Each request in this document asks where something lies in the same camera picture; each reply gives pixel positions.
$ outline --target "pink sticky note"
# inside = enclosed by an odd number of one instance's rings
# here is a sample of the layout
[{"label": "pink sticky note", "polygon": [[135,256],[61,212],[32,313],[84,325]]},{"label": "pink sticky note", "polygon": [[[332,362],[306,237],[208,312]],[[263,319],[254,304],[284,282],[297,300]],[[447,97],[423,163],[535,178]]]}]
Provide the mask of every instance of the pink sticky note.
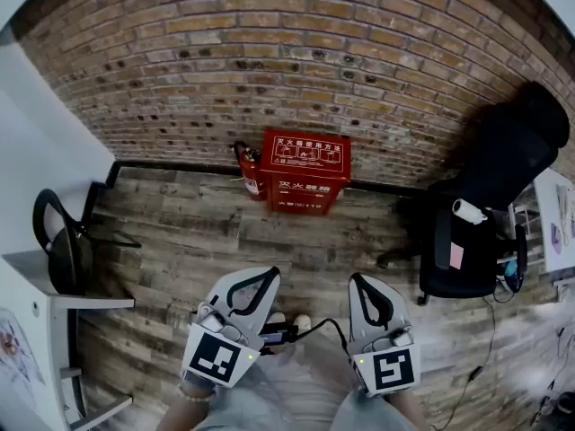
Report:
[{"label": "pink sticky note", "polygon": [[449,257],[449,265],[453,268],[461,269],[461,262],[464,259],[464,248],[457,246],[454,242],[451,243],[451,257]]}]

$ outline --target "wood plank flooring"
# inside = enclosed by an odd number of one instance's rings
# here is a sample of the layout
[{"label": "wood plank flooring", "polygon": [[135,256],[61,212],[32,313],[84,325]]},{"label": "wood plank flooring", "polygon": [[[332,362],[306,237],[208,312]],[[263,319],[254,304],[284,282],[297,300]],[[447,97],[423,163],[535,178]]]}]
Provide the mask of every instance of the wood plank flooring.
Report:
[{"label": "wood plank flooring", "polygon": [[[282,281],[277,310],[332,317],[349,332],[349,276],[361,271],[394,286],[408,301],[421,348],[422,382],[415,390],[429,423],[442,427],[469,373],[484,365],[491,310],[482,299],[419,295],[417,260],[376,267],[378,253],[406,243],[394,212],[398,197],[347,189],[326,217],[270,214],[243,183],[191,172],[123,169],[114,190],[98,200],[94,234],[133,235],[141,250],[100,248],[93,287],[136,298],[135,310],[84,312],[80,329],[90,406],[115,391],[134,405],[104,428],[152,430],[178,382],[190,311],[224,274],[276,265]],[[558,328],[575,321],[573,303],[556,303],[551,277],[529,269],[519,295],[495,308],[497,332],[485,371],[470,384],[449,430],[523,430],[562,366]],[[326,327],[326,333],[334,336]],[[575,325],[565,330],[566,342]],[[575,385],[575,367],[555,390]]]}]

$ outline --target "fire extinguisher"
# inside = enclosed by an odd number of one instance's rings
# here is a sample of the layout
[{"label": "fire extinguisher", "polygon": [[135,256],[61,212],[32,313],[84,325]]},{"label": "fire extinguisher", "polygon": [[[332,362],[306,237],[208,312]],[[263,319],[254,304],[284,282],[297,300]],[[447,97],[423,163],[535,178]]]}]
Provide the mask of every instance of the fire extinguisher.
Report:
[{"label": "fire extinguisher", "polygon": [[263,201],[268,196],[266,181],[260,172],[261,152],[252,150],[245,142],[234,143],[234,153],[237,162],[240,163],[245,187],[255,201]]}]

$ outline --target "red box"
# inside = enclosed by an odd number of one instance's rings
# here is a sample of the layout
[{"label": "red box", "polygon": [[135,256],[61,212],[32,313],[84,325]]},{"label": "red box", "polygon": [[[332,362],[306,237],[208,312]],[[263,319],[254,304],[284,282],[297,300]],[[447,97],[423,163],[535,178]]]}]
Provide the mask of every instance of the red box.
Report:
[{"label": "red box", "polygon": [[266,131],[261,156],[272,211],[324,216],[351,175],[349,139]]}]

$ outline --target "brick wall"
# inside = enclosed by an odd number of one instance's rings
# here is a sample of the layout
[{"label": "brick wall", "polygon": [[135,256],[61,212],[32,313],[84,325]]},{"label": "brick wall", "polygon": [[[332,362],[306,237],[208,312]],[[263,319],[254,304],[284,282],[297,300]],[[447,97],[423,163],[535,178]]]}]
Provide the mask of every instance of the brick wall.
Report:
[{"label": "brick wall", "polygon": [[575,109],[572,39],[539,0],[30,0],[13,26],[120,159],[233,165],[236,139],[289,128],[349,136],[356,180],[424,186],[525,80]]}]

